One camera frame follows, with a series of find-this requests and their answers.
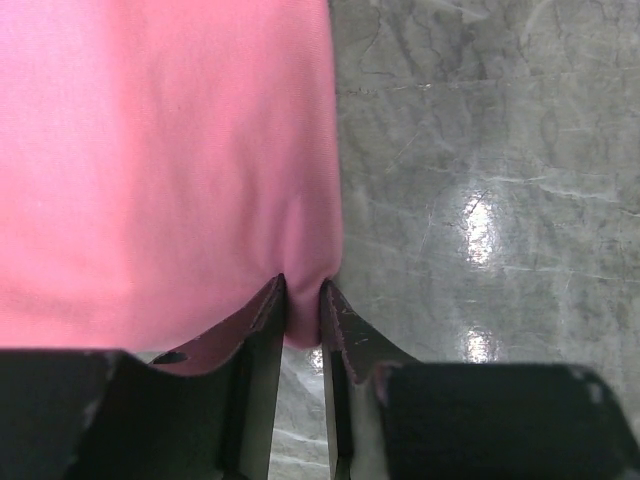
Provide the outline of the pink t shirt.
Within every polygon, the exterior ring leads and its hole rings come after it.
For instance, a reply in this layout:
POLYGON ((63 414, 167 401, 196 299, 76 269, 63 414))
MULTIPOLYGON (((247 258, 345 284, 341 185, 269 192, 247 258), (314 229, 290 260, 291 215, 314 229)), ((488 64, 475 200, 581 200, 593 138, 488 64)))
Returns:
POLYGON ((324 1, 1 5, 1 343, 180 345, 341 262, 324 1))

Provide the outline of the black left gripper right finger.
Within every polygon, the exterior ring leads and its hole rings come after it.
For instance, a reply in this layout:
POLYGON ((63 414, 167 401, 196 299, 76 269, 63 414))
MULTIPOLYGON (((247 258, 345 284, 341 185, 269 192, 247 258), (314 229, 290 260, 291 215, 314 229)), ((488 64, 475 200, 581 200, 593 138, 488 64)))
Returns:
POLYGON ((639 445, 609 386, 576 364, 426 363, 320 295, 335 479, 635 479, 639 445))

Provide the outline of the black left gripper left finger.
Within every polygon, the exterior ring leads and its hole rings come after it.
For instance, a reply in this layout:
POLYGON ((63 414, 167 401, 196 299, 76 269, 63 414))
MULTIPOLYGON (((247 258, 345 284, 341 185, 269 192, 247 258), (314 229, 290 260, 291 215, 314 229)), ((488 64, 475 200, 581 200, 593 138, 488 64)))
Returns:
POLYGON ((144 362, 122 350, 1 353, 5 479, 264 479, 286 285, 144 362))

